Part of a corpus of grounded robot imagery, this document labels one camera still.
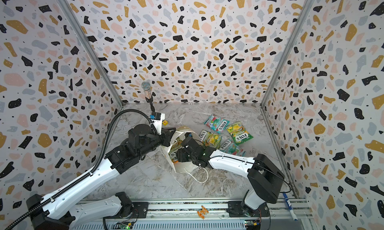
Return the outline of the red green Fox's candy bag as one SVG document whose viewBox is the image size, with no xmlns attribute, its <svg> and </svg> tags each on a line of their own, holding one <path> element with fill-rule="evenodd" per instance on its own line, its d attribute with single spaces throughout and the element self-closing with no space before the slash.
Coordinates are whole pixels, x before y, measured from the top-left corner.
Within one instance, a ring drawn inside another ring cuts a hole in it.
<svg viewBox="0 0 384 230">
<path fill-rule="evenodd" d="M 221 134 L 229 125 L 229 123 L 229 120 L 226 120 L 213 114 L 205 121 L 204 124 L 208 126 L 211 130 Z"/>
</svg>

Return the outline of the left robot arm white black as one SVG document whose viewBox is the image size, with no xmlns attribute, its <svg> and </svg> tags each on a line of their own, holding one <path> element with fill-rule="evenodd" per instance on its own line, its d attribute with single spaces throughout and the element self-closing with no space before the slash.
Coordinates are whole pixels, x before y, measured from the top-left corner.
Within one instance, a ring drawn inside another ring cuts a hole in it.
<svg viewBox="0 0 384 230">
<path fill-rule="evenodd" d="M 88 170 L 64 187 L 43 196 L 27 200 L 29 210 L 47 202 L 31 214 L 35 230 L 70 230 L 103 217 L 131 217 L 138 214 L 127 194 L 120 192 L 105 200 L 79 205 L 84 197 L 105 182 L 138 164 L 159 146 L 169 147 L 175 128 L 166 128 L 160 135 L 152 133 L 149 125 L 139 124 L 129 130 L 128 138 L 102 158 L 94 171 Z"/>
</svg>

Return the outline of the yellow green Fox's candy bag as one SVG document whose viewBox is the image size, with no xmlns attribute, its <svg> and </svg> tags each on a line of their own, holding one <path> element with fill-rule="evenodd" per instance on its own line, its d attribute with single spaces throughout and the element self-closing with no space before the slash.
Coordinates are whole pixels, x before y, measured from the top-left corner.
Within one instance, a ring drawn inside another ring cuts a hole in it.
<svg viewBox="0 0 384 230">
<path fill-rule="evenodd" d="M 241 145 L 251 139 L 253 136 L 246 130 L 241 122 L 236 122 L 227 127 L 228 133 L 231 135 L 236 145 Z"/>
</svg>

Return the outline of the white paper bag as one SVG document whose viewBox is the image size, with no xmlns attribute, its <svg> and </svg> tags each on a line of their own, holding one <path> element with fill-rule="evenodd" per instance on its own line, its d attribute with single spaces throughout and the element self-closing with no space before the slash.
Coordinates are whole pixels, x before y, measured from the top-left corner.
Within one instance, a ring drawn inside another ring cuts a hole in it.
<svg viewBox="0 0 384 230">
<path fill-rule="evenodd" d="M 194 132 L 192 129 L 190 129 L 187 126 L 182 126 L 176 129 L 173 136 L 171 137 L 170 146 L 160 146 L 160 151 L 163 154 L 163 156 L 166 158 L 167 162 L 170 164 L 172 169 L 175 171 L 175 173 L 178 174 L 188 174 L 190 175 L 196 182 L 203 184 L 205 183 L 208 178 L 209 174 L 207 170 L 204 170 L 206 172 L 206 178 L 204 180 L 199 181 L 193 174 L 192 171 L 199 168 L 202 169 L 200 165 L 195 165 L 188 155 L 188 151 L 186 150 L 185 146 L 186 144 L 183 144 L 183 141 L 187 138 L 193 138 L 198 140 L 198 144 L 200 143 L 200 138 Z"/>
</svg>

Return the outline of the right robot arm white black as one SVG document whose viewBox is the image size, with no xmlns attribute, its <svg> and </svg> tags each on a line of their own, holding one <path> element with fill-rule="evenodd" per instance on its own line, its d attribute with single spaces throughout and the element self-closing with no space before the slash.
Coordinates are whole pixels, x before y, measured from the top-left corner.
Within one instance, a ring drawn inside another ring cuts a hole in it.
<svg viewBox="0 0 384 230">
<path fill-rule="evenodd" d="M 249 180 L 252 188 L 246 192 L 240 206 L 228 209 L 228 213 L 235 216 L 252 216 L 264 204 L 277 203 L 285 183 L 281 170 L 263 154 L 254 158 L 231 155 L 187 137 L 176 156 L 180 163 L 192 162 L 201 168 L 225 170 Z"/>
</svg>

